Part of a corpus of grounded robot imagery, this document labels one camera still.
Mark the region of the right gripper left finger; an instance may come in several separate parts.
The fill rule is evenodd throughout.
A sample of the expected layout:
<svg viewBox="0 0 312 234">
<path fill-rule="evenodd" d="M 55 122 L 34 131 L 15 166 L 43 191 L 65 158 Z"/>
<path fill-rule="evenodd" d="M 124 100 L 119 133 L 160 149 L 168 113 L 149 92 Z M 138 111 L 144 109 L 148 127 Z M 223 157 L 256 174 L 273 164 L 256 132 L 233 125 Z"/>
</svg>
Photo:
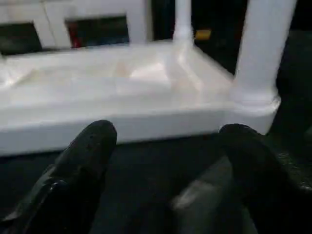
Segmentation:
<svg viewBox="0 0 312 234">
<path fill-rule="evenodd" d="M 89 233 L 116 144 L 112 122 L 89 124 L 0 221 L 1 233 Z"/>
</svg>

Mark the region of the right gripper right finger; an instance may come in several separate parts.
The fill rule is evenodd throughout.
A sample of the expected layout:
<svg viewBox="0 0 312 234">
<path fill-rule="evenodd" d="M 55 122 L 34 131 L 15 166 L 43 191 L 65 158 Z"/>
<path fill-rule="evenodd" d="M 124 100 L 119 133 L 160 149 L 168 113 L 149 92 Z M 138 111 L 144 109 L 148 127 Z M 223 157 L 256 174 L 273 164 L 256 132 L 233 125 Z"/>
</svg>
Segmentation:
<svg viewBox="0 0 312 234">
<path fill-rule="evenodd" d="M 312 232 L 312 176 L 249 126 L 227 124 L 218 133 L 236 188 L 260 234 Z"/>
</svg>

